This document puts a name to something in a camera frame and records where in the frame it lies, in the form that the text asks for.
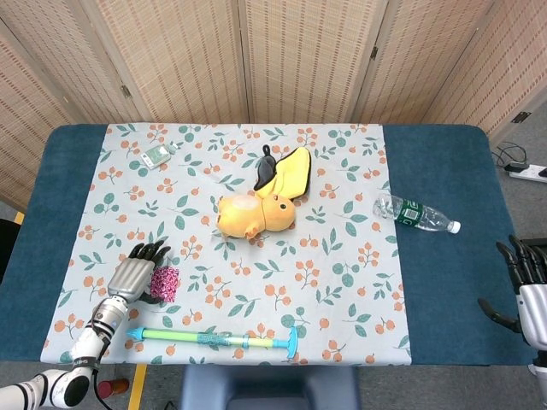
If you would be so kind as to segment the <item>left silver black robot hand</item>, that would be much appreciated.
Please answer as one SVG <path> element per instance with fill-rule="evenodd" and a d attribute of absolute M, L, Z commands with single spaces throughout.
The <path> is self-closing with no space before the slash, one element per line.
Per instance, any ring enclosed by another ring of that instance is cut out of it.
<path fill-rule="evenodd" d="M 115 269 L 108 284 L 109 296 L 120 296 L 128 304 L 136 301 L 149 304 L 163 302 L 160 296 L 152 294 L 151 280 L 154 271 L 170 249 L 170 246 L 164 244 L 164 240 L 138 243 Z"/>

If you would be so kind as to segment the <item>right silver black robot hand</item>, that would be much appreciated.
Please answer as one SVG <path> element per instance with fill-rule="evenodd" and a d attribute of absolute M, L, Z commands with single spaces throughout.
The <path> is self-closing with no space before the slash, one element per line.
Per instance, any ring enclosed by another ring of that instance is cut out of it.
<path fill-rule="evenodd" d="M 547 252 L 530 245 L 515 235 L 510 246 L 497 242 L 515 293 L 518 316 L 510 318 L 495 310 L 484 298 L 478 304 L 491 321 L 522 335 L 538 351 L 547 352 Z"/>

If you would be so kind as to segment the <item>pink glitter pouch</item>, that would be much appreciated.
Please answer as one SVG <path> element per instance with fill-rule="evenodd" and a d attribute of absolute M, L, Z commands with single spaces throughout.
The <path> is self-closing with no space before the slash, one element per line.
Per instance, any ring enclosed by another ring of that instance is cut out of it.
<path fill-rule="evenodd" d="M 179 287 L 179 270 L 172 266 L 157 268 L 150 281 L 150 295 L 161 302 L 174 302 Z"/>

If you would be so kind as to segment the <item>green blue toy water pump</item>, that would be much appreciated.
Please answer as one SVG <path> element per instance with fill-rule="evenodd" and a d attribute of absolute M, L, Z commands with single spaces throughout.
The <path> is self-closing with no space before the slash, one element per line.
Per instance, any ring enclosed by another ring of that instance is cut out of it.
<path fill-rule="evenodd" d="M 261 339 L 250 337 L 249 335 L 221 335 L 213 332 L 190 332 L 190 331 L 168 331 L 157 330 L 145 327 L 132 328 L 126 331 L 126 335 L 133 341 L 142 342 L 146 339 L 175 341 L 183 343 L 196 343 L 215 347 L 237 347 L 265 348 L 265 349 L 284 349 L 289 360 L 293 359 L 298 348 L 297 329 L 292 327 L 286 340 L 282 339 Z"/>

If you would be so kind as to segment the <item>small green white box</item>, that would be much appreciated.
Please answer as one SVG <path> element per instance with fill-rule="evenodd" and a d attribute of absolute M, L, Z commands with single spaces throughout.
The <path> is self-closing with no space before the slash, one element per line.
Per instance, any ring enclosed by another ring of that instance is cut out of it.
<path fill-rule="evenodd" d="M 141 155 L 141 159 L 149 169 L 159 167 L 161 164 L 169 161 L 170 158 L 171 153 L 163 144 L 150 148 Z"/>

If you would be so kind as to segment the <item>floral print tablecloth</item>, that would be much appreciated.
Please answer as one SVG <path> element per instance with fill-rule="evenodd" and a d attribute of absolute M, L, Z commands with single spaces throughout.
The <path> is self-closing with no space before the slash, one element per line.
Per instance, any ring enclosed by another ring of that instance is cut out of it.
<path fill-rule="evenodd" d="M 149 169 L 163 144 L 178 150 Z M 216 228 L 223 196 L 250 192 L 262 146 L 281 159 L 311 154 L 310 187 L 296 224 L 251 240 Z M 408 365 L 403 280 L 394 224 L 373 214 L 390 189 L 377 125 L 114 124 L 107 128 L 40 359 L 67 363 L 115 268 L 138 243 L 164 240 L 179 270 L 174 302 L 133 303 L 104 355 L 151 364 L 286 363 L 282 349 L 135 342 L 133 327 L 286 339 L 297 365 Z"/>

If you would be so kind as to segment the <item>yellow plush duck toy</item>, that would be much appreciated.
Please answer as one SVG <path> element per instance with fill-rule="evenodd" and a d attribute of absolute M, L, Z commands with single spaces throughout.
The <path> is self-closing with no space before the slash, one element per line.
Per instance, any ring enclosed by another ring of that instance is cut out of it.
<path fill-rule="evenodd" d="M 222 234 L 252 239 L 263 231 L 283 231 L 296 218 L 293 202 L 278 194 L 221 197 L 216 226 Z"/>

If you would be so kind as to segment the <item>white power strip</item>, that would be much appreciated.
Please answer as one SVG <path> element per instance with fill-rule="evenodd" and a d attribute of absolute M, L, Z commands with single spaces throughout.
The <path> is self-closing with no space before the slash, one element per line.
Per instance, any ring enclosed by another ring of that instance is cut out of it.
<path fill-rule="evenodd" d="M 532 182 L 540 182 L 547 184 L 547 167 L 530 164 L 528 168 L 519 172 L 508 172 L 508 175 L 514 179 L 523 179 Z"/>

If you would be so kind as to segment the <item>clear plastic water bottle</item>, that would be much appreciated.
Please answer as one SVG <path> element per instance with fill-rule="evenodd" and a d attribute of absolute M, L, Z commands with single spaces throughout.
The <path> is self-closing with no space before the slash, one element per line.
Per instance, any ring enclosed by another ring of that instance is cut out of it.
<path fill-rule="evenodd" d="M 447 231 L 457 234 L 462 224 L 420 202 L 391 194 L 381 194 L 373 204 L 373 213 L 384 219 L 423 231 Z"/>

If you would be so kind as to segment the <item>dark blue table cover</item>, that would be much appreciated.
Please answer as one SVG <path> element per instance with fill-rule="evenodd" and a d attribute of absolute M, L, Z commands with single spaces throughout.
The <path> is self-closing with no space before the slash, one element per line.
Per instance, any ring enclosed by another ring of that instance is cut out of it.
<path fill-rule="evenodd" d="M 37 361 L 51 345 L 46 333 L 106 131 L 80 124 L 50 134 L 0 284 L 0 361 Z M 385 137 L 393 191 L 462 223 L 456 235 L 397 228 L 413 363 L 528 364 L 532 349 L 488 320 L 477 303 L 483 296 L 515 311 L 495 248 L 513 226 L 485 134 L 474 126 L 388 125 Z"/>

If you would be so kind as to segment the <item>blue padded chair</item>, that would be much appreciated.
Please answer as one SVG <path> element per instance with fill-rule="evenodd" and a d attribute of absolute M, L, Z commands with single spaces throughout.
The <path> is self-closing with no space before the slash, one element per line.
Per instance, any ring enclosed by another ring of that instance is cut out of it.
<path fill-rule="evenodd" d="M 189 365 L 179 410 L 361 410 L 350 366 Z"/>

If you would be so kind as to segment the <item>yellow black plush pouch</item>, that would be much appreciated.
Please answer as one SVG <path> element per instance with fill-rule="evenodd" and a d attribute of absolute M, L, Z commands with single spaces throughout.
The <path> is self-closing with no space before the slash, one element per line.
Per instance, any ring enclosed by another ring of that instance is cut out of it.
<path fill-rule="evenodd" d="M 274 159 L 270 146 L 262 146 L 258 161 L 254 192 L 264 199 L 268 195 L 281 195 L 293 200 L 307 193 L 311 173 L 311 154 L 305 147 L 294 149 L 288 156 Z"/>

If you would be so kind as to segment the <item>bamboo folding screen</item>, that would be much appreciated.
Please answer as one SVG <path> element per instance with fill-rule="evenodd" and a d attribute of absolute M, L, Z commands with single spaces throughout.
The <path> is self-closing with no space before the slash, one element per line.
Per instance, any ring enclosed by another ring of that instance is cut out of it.
<path fill-rule="evenodd" d="M 547 100 L 547 0 L 0 0 L 0 200 L 58 126 L 446 123 Z"/>

